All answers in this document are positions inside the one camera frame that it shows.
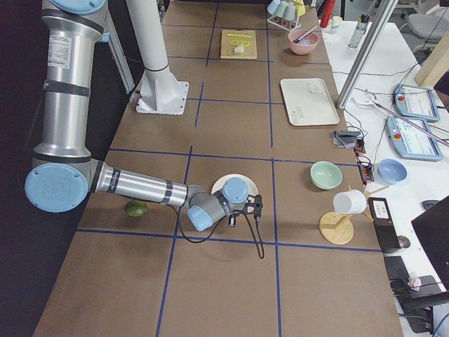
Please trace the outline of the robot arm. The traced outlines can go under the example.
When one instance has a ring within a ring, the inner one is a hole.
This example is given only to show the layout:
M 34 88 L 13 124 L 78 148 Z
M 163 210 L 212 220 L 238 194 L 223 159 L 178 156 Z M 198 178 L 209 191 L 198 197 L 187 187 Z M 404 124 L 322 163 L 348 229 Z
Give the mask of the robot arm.
M 49 29 L 44 90 L 43 138 L 34 148 L 25 194 L 35 207 L 52 213 L 76 208 L 88 193 L 105 191 L 132 199 L 185 207 L 198 231 L 227 218 L 259 219 L 262 198 L 251 195 L 240 177 L 229 178 L 214 193 L 125 171 L 93 159 L 86 127 L 94 47 L 112 30 L 106 1 L 44 1 Z

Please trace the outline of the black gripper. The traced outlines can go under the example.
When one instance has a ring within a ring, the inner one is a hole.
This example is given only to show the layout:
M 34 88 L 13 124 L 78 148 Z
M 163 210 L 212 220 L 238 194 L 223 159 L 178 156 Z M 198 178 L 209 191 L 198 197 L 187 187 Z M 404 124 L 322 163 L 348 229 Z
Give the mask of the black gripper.
M 245 203 L 243 207 L 243 213 L 245 215 L 252 215 L 254 218 L 260 218 L 262 215 L 262 196 L 257 194 L 255 196 L 250 195 L 249 200 Z M 236 217 L 230 216 L 228 219 L 228 226 L 236 225 Z

